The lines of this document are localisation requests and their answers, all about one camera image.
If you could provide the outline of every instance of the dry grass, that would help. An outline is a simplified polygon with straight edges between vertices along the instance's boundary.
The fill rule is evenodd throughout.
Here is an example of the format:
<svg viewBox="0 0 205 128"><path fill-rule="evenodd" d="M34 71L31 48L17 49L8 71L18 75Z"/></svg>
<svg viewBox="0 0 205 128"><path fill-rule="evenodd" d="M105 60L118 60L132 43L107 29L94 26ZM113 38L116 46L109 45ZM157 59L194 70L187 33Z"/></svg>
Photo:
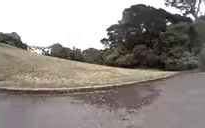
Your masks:
<svg viewBox="0 0 205 128"><path fill-rule="evenodd" d="M95 86L148 80L174 73L86 64L0 46L0 87Z"/></svg>

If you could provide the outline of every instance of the lawn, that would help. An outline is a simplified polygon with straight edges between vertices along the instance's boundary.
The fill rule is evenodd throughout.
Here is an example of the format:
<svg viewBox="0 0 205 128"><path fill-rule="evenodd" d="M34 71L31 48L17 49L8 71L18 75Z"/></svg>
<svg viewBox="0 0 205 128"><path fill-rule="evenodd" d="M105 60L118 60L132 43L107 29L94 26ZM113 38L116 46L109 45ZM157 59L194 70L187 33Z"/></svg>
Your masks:
<svg viewBox="0 0 205 128"><path fill-rule="evenodd" d="M87 64L0 46L0 87L73 88L144 81L175 73Z"/></svg>

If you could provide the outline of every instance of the hill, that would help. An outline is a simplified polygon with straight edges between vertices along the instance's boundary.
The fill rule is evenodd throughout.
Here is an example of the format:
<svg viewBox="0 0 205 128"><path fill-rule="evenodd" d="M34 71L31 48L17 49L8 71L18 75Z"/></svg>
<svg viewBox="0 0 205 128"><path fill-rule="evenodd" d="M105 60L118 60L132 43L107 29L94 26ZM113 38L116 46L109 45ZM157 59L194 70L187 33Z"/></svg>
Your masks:
<svg viewBox="0 0 205 128"><path fill-rule="evenodd" d="M75 62L0 44L0 87L69 88L142 81L171 74L174 72Z"/></svg>

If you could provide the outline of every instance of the wet road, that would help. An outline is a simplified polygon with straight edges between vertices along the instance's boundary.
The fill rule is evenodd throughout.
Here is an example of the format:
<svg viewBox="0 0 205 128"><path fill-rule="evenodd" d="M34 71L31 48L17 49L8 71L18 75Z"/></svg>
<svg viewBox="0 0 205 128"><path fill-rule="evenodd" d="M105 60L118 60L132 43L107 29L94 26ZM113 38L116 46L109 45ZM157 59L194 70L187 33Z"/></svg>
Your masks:
<svg viewBox="0 0 205 128"><path fill-rule="evenodd" d="M0 94L0 128L205 128L205 73L66 96Z"/></svg>

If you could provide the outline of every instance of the shrub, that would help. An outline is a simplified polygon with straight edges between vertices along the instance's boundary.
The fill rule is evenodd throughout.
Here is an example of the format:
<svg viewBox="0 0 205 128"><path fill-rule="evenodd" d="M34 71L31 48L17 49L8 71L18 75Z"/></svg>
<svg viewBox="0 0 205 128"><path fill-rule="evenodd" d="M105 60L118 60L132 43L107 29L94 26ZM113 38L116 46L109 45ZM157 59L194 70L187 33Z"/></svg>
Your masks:
<svg viewBox="0 0 205 128"><path fill-rule="evenodd" d="M137 64L137 60L132 53L123 55L116 60L116 63L120 67L133 67Z"/></svg>
<svg viewBox="0 0 205 128"><path fill-rule="evenodd" d="M165 70L181 71L198 67L197 57L182 47L172 48L168 53L161 54L160 59Z"/></svg>

